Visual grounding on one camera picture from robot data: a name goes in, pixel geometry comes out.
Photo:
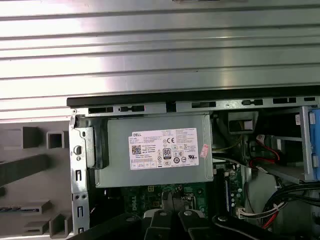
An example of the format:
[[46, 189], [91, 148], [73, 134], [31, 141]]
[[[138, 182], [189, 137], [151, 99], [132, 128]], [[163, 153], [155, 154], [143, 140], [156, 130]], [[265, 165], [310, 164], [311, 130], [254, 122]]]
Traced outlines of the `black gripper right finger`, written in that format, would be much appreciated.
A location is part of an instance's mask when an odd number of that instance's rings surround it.
[[282, 240], [283, 237], [236, 217], [218, 214], [207, 219], [185, 208], [181, 193], [174, 193], [174, 209], [188, 240]]

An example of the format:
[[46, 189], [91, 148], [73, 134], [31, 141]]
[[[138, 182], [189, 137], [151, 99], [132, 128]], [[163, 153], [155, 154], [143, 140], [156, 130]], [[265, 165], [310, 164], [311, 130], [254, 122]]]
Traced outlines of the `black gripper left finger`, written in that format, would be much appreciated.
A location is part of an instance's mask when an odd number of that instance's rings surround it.
[[162, 208], [148, 210], [142, 218], [132, 213], [123, 213], [73, 238], [75, 240], [169, 240], [173, 235], [173, 193], [164, 192], [161, 201]]

